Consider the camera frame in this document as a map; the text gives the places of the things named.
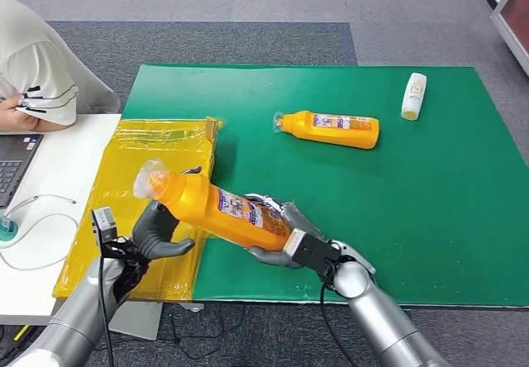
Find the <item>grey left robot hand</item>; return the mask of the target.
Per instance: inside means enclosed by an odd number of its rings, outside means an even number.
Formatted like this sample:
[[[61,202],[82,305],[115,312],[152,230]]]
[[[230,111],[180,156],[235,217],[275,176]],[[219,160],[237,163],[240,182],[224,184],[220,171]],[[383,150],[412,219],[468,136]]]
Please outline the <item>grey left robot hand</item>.
[[[133,185],[134,196],[149,202],[134,225],[131,232],[133,243],[148,260],[185,255],[192,250],[195,242],[191,238],[179,242],[171,240],[179,220],[155,199],[158,193],[149,182],[152,174],[159,174],[162,181],[168,178],[168,171],[159,160],[148,160],[137,174]]]

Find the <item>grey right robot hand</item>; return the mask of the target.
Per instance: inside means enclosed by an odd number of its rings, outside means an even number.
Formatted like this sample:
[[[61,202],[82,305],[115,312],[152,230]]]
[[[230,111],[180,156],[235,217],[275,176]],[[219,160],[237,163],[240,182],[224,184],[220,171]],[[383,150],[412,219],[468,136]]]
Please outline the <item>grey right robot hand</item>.
[[[324,236],[316,226],[310,222],[303,213],[299,210],[293,202],[282,203],[268,195],[258,193],[247,193],[244,197],[252,203],[262,207],[266,207],[272,212],[276,212],[284,218],[291,233],[294,229],[300,229],[323,240]],[[294,262],[284,251],[266,251],[258,246],[252,246],[248,249],[254,259],[262,264],[283,266],[291,269],[300,269],[300,265]]]

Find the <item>person's hand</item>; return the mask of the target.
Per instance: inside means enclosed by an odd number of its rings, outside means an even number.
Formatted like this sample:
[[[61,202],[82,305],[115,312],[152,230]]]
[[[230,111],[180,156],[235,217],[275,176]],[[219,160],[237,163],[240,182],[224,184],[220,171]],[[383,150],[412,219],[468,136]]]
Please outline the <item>person's hand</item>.
[[[1,100],[2,131],[32,131],[38,126],[38,120],[36,117],[17,109],[20,101],[20,94]]]

